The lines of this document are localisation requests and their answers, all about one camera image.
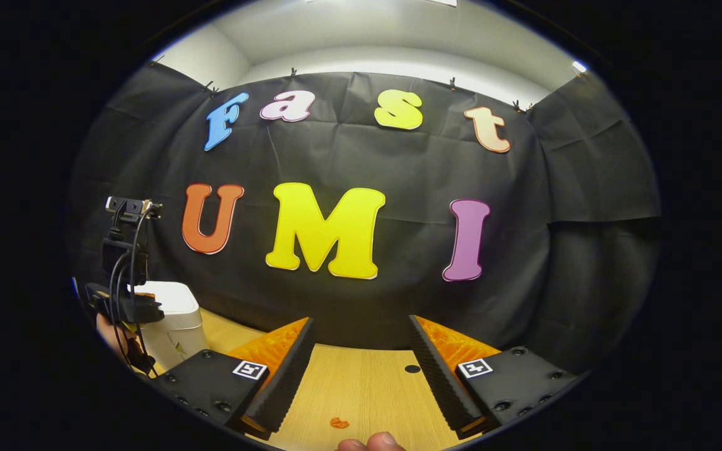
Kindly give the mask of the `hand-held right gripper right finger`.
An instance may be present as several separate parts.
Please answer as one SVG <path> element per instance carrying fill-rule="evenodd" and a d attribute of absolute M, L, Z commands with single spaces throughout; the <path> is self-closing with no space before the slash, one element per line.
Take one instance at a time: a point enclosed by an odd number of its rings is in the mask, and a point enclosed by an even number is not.
<path fill-rule="evenodd" d="M 498 350 L 419 315 L 409 321 L 413 354 L 459 439 L 521 420 L 578 379 L 525 346 Z"/>

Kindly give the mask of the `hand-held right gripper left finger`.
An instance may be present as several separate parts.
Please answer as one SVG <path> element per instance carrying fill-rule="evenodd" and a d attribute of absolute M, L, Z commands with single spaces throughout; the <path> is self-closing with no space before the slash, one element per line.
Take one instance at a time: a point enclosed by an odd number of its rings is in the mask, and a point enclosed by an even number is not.
<path fill-rule="evenodd" d="M 155 377 L 163 396 L 218 427 L 261 440 L 278 433 L 315 346 L 305 317 L 230 352 L 203 349 Z"/>

